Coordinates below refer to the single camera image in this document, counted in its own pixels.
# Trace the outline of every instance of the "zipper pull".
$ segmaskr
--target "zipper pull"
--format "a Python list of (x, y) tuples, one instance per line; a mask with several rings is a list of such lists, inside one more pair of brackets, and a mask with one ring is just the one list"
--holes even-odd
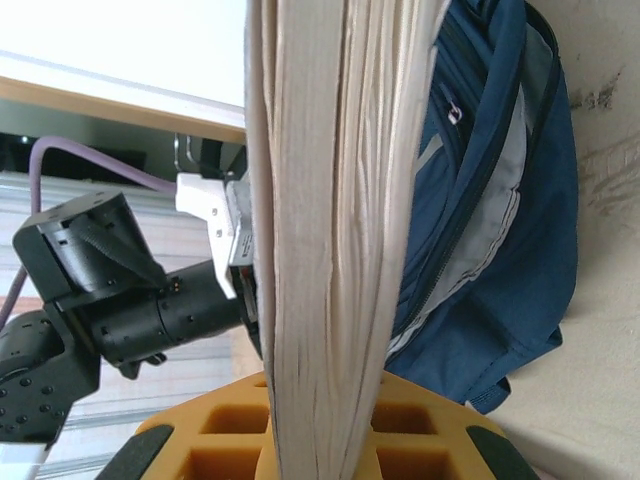
[(444, 83), (440, 84), (440, 89), (444, 94), (444, 98), (446, 98), (449, 103), (449, 113), (447, 114), (447, 118), (451, 125), (457, 125), (464, 117), (462, 109), (458, 106), (458, 99)]

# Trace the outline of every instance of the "desk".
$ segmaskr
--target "desk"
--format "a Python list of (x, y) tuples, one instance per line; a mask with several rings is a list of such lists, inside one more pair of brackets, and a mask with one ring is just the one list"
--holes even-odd
[(243, 143), (245, 11), (243, 0), (9, 2), (0, 97)]

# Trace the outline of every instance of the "gray cable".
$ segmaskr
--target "gray cable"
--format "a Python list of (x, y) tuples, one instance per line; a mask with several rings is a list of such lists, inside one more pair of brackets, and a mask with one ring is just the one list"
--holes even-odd
[[(42, 178), (42, 159), (45, 152), (50, 148), (57, 148), (65, 152), (72, 153), (78, 157), (84, 158), (89, 162), (92, 162), (102, 168), (111, 170), (114, 173), (122, 175), (131, 181), (139, 183), (152, 190), (164, 192), (175, 196), (176, 184), (167, 180), (149, 175), (148, 173), (141, 172), (140, 170), (122, 163), (120, 160), (116, 160), (113, 157), (98, 152), (93, 148), (82, 145), (81, 143), (74, 142), (67, 138), (62, 137), (42, 137), (33, 144), (31, 149), (31, 155), (29, 156), (29, 186), (31, 190), (31, 214), (40, 212), (42, 208), (42, 190), (41, 190), (41, 178)], [(27, 272), (24, 267), (20, 267), (16, 274), (7, 297), (5, 299), (2, 308), (0, 308), (0, 330), (4, 328), (15, 307), (24, 282), (27, 279)]]

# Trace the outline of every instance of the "book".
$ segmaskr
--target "book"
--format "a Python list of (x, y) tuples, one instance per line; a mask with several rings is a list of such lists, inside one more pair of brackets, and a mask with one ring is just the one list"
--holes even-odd
[(447, 0), (256, 0), (246, 129), (282, 480), (351, 479), (402, 277)]

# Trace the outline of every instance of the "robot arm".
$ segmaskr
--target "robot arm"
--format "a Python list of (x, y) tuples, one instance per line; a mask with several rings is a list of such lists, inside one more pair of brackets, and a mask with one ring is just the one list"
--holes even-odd
[(248, 185), (180, 174), (176, 208), (207, 221), (213, 261), (165, 273), (117, 192), (32, 215), (16, 233), (43, 308), (0, 332), (3, 478), (37, 472), (73, 403), (99, 388), (101, 357), (135, 379), (166, 350), (241, 324), (259, 352)]

